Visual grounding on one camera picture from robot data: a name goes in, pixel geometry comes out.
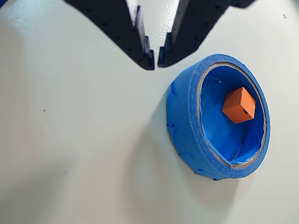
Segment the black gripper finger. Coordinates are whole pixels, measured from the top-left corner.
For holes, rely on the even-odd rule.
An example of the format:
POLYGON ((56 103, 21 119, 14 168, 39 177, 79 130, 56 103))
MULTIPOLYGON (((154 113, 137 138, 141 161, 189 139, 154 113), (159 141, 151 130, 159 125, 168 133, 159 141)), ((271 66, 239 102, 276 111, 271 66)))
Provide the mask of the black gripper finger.
POLYGON ((145 70, 154 70, 154 51, 135 0, 67 0, 145 70))
POLYGON ((171 32, 160 47, 157 65, 170 67, 195 52, 229 6, 246 8, 252 0, 180 0, 171 32))

